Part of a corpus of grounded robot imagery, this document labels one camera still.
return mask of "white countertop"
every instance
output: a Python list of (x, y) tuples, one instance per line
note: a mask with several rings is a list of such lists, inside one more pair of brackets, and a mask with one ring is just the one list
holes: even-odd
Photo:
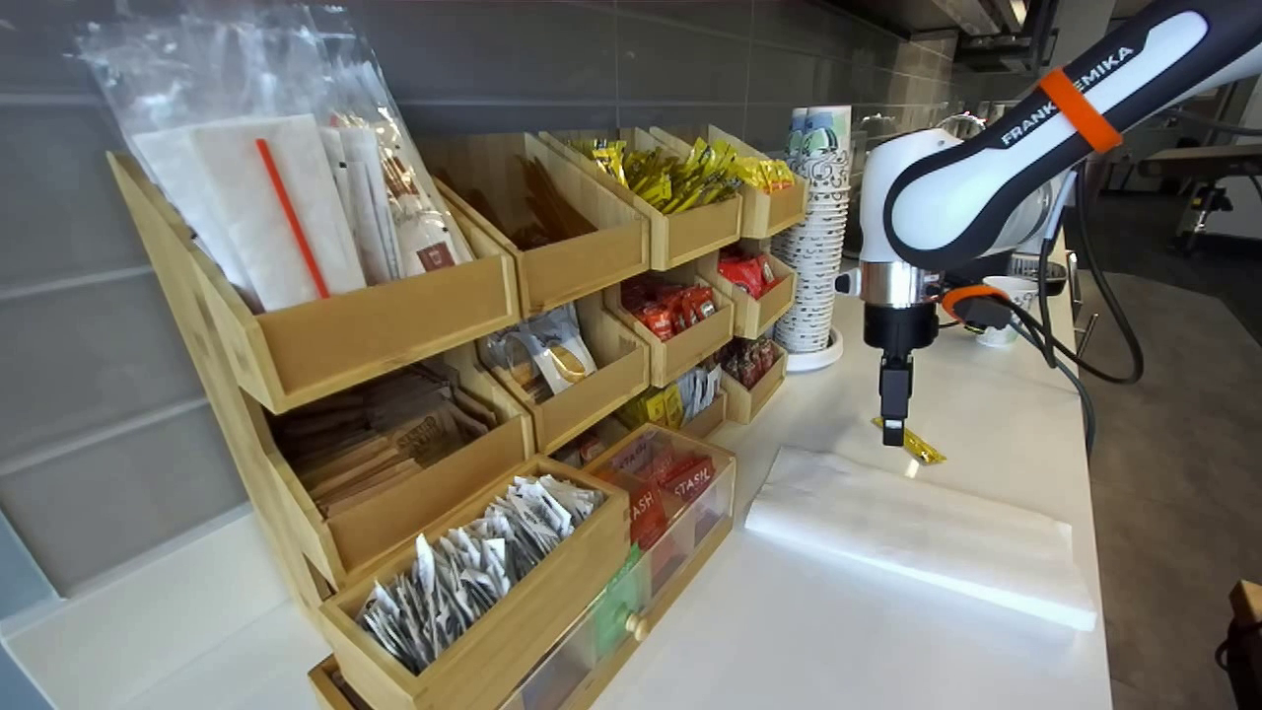
[[(790, 376), (754, 427), (717, 432), (741, 455), (754, 502), (776, 448), (901, 469), (871, 427), (880, 355), (861, 304), (840, 308), (842, 364)], [(943, 330), (914, 352), (911, 427), (945, 448), (922, 480), (1072, 526), (1072, 564), (1100, 598), (1077, 392), (1033, 346), (984, 352)], [(738, 527), (600, 698), (619, 705), (1110, 705), (1105, 619), (1093, 632), (1012, 614), (943, 586), (834, 569)]]

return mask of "floor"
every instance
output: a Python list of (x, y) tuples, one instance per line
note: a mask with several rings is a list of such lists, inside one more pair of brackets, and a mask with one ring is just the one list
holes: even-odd
[[(1225, 592), (1262, 577), (1262, 246), (1172, 246), (1177, 201), (1105, 198), (1100, 265), (1138, 342), (1138, 386), (1087, 384), (1093, 506), (1118, 710), (1233, 705), (1214, 666)], [(1084, 289), (1087, 360), (1125, 369), (1125, 342)]]

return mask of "robotic arm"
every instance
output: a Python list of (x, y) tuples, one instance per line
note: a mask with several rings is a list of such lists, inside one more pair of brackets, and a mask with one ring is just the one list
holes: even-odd
[(918, 130), (876, 146), (861, 226), (882, 440), (901, 447), (911, 352), (939, 330), (939, 271), (1018, 250), (1055, 201), (1054, 176), (1146, 113), (1259, 70), (1262, 0), (1155, 0), (971, 142)]

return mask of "gray wall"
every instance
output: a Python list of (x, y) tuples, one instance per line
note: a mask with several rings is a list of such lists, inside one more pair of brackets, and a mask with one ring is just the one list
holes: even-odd
[[(67, 60), (106, 6), (0, 6), (0, 511), (57, 592), (243, 502), (106, 176), (113, 125)], [(880, 109), (897, 56), (819, 0), (366, 0), (349, 21), (427, 134), (717, 123), (780, 151), (790, 108)]]

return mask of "tiered wooden organizer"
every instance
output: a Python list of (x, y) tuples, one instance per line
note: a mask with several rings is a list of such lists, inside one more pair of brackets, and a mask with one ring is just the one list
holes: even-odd
[[(659, 138), (667, 151), (682, 146), (662, 130), (637, 134)], [(341, 669), (336, 661), (310, 669), (318, 698), (327, 705), (354, 705), (361, 698), (373, 705), (583, 701), (600, 695), (637, 636), (728, 531), (738, 461), (723, 448), (711, 447), (723, 477), (694, 509), (674, 518), (662, 544), (628, 557), (628, 492), (608, 488), (600, 518), (563, 540), (427, 674), (406, 674), (372, 645), (354, 626), (354, 603), (373, 577), (406, 564), (414, 531), (465, 522), (516, 469), (554, 469), (600, 485), (536, 455), (561, 448), (644, 386), (678, 379), (732, 335), (762, 335), (790, 308), (792, 271), (776, 265), (780, 289), (750, 301), (717, 284), (712, 254), (741, 234), (774, 237), (801, 222), (801, 185), (662, 218), (608, 180), (563, 138), (468, 138), (440, 151), (432, 152), (439, 162), (468, 164), (456, 180), (478, 180), (489, 192), (510, 189), (493, 180), (493, 173), (503, 173), (502, 162), (541, 162), (594, 227), (520, 254), (493, 222), (446, 189), (478, 254), (473, 265), (257, 317), (203, 261), (185, 222), (138, 164), (111, 158), (111, 168), (285, 580), (341, 661)], [(674, 346), (659, 342), (613, 304), (619, 281), (646, 267), (711, 277), (723, 310), (690, 340)], [(482, 369), (468, 342), (554, 304), (579, 304), (600, 369), (561, 398), (527, 403), (511, 384)], [(327, 518), (272, 440), (272, 419), (428, 360), (493, 403), (503, 422), (414, 477)], [(723, 415), (754, 419), (776, 386), (780, 376), (767, 376), (754, 396), (726, 384), (728, 407), (712, 411), (705, 430)]]

